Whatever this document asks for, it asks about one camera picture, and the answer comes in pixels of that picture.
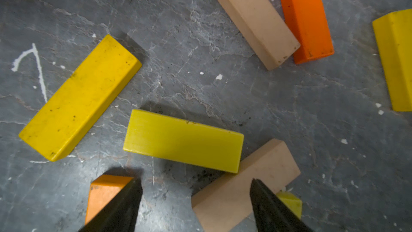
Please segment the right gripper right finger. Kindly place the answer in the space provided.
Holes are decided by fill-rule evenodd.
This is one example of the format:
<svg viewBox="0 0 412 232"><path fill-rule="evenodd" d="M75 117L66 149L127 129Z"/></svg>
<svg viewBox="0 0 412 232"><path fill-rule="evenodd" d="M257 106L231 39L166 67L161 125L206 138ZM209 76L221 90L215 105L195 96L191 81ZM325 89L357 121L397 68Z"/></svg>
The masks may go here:
<svg viewBox="0 0 412 232"><path fill-rule="evenodd" d="M252 179L250 198L258 232L312 232L259 179Z"/></svg>

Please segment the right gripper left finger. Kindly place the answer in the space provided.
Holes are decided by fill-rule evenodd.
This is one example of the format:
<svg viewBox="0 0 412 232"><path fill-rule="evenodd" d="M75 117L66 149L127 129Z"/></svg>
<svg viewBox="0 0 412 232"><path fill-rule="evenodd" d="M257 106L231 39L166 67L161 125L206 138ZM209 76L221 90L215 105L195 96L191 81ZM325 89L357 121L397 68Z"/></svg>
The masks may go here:
<svg viewBox="0 0 412 232"><path fill-rule="evenodd" d="M143 189L141 181L132 180L87 224L81 232L133 232Z"/></svg>

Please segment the tan block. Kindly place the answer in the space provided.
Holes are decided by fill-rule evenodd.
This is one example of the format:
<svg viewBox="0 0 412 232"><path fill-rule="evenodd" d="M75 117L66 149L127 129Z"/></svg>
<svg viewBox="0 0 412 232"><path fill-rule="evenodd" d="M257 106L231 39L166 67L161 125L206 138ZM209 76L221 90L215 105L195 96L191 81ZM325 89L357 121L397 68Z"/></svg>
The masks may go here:
<svg viewBox="0 0 412 232"><path fill-rule="evenodd" d="M252 212L252 180L274 193L300 175L284 141L272 139L240 162L237 174L226 173L192 196L192 209L206 232L229 232Z"/></svg>
<svg viewBox="0 0 412 232"><path fill-rule="evenodd" d="M269 0L218 0L267 70L282 65L300 43Z"/></svg>

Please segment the yellow block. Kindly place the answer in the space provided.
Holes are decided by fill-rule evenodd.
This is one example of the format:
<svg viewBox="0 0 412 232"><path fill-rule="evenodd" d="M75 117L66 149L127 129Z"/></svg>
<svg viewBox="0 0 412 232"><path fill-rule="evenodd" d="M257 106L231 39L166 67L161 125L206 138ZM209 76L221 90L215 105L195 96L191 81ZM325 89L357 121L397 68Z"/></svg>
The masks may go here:
<svg viewBox="0 0 412 232"><path fill-rule="evenodd" d="M392 12L372 22L386 84L397 112L412 110L412 10Z"/></svg>
<svg viewBox="0 0 412 232"><path fill-rule="evenodd" d="M238 173L244 135L145 110L133 110L123 150Z"/></svg>
<svg viewBox="0 0 412 232"><path fill-rule="evenodd" d="M68 156L142 64L107 35L19 133L48 161Z"/></svg>

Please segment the yellow-green block centre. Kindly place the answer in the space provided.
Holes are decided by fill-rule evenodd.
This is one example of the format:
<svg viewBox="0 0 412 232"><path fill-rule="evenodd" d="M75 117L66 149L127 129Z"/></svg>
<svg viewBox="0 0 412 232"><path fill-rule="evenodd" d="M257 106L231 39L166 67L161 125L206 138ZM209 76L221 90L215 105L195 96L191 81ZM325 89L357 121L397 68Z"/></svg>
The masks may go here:
<svg viewBox="0 0 412 232"><path fill-rule="evenodd" d="M303 202L299 198L294 196L291 192L286 191L281 191L277 193L276 196L289 210L293 212L294 215L301 219Z"/></svg>

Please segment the orange block lower centre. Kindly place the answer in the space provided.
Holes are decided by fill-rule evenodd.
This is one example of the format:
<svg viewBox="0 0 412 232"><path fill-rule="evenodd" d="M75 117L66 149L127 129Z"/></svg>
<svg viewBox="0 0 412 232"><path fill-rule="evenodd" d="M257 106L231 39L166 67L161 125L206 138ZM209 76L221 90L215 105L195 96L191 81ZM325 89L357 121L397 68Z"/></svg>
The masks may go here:
<svg viewBox="0 0 412 232"><path fill-rule="evenodd" d="M90 185L85 224L89 223L130 181L132 177L101 175Z"/></svg>

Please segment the orange block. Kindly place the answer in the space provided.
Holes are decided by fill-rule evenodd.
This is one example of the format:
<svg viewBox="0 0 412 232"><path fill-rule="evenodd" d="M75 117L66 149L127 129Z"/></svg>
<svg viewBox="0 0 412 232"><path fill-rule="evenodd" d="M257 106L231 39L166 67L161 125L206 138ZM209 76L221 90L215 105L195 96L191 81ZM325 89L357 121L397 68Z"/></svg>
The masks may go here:
<svg viewBox="0 0 412 232"><path fill-rule="evenodd" d="M85 224L89 223L130 181L132 177L101 175L90 185Z"/></svg>
<svg viewBox="0 0 412 232"><path fill-rule="evenodd" d="M281 0L285 23L300 43L295 64L334 54L322 0Z"/></svg>

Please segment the orange block upper centre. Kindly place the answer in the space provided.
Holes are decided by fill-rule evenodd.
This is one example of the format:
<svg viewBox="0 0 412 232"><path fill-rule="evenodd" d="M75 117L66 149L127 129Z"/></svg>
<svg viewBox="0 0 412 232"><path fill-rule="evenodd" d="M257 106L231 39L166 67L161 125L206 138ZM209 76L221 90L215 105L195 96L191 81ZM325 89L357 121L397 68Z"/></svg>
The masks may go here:
<svg viewBox="0 0 412 232"><path fill-rule="evenodd" d="M285 23L300 43L295 64L334 54L322 0L281 0Z"/></svg>

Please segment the yellow block top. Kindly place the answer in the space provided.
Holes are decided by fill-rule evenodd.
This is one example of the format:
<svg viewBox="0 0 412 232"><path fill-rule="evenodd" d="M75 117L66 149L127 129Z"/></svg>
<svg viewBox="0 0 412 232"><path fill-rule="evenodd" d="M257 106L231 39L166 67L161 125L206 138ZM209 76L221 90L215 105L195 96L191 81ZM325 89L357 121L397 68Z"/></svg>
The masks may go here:
<svg viewBox="0 0 412 232"><path fill-rule="evenodd" d="M372 22L386 84L397 112L412 110L412 10L392 12Z"/></svg>

